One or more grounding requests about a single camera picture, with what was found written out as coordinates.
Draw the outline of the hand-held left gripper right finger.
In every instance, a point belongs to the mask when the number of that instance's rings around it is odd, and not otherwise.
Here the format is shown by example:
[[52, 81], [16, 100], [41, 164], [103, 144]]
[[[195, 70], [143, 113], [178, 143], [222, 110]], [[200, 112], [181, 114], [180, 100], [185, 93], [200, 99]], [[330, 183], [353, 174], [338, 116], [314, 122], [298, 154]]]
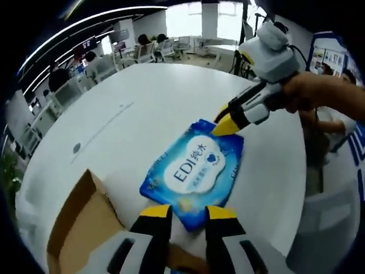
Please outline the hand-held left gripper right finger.
[[285, 257], [268, 241], [248, 235], [236, 214], [205, 207], [206, 261], [211, 273], [285, 273]]

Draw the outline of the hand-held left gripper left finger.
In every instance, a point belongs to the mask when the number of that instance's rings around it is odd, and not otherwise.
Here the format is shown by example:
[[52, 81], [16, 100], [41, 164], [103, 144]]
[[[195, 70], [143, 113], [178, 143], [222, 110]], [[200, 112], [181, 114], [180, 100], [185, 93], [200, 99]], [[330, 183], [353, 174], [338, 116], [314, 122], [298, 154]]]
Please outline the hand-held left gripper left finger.
[[129, 231], [94, 250], [94, 273], [163, 273], [171, 223], [169, 204], [144, 209]]

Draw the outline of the person's right hand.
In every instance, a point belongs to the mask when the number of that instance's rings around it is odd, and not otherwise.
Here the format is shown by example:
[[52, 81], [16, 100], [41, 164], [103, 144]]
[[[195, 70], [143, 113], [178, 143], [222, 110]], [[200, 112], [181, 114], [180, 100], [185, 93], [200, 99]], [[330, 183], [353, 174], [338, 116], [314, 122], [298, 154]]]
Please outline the person's right hand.
[[311, 72], [297, 74], [287, 80], [282, 91], [287, 97], [285, 109], [290, 113], [308, 111], [322, 104], [322, 76]]

